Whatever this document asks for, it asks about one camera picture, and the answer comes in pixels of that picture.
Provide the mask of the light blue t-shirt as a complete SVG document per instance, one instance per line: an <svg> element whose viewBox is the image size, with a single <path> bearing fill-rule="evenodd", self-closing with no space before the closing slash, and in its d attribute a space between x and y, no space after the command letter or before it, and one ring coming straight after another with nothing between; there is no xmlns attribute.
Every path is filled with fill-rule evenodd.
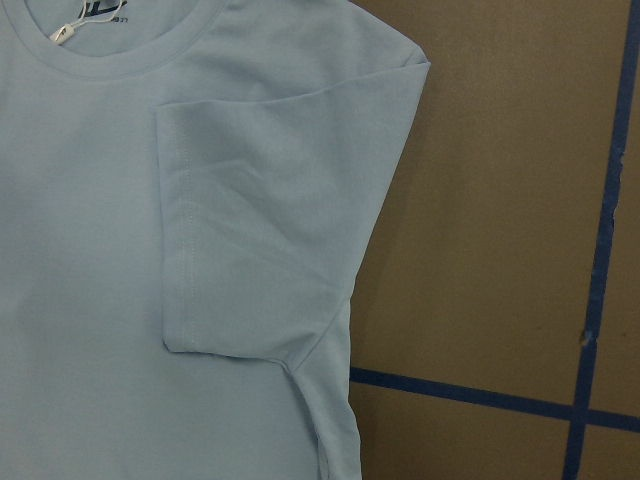
<svg viewBox="0 0 640 480"><path fill-rule="evenodd" d="M349 1L1 5L1 475L357 479L356 278L430 63Z"/></svg>

